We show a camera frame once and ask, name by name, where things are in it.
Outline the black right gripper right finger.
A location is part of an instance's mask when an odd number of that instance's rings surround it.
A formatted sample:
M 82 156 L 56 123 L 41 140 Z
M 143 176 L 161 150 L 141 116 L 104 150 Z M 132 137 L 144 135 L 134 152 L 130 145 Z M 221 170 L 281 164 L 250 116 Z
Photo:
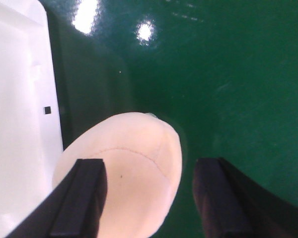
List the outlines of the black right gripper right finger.
M 193 197 L 207 238 L 298 238 L 298 207 L 224 158 L 200 158 Z

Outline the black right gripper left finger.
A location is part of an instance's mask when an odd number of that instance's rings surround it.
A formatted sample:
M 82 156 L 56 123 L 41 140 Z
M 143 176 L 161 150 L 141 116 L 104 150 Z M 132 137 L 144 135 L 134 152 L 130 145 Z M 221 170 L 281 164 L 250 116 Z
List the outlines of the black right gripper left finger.
M 9 238 L 95 238 L 107 195 L 102 159 L 78 159 Z

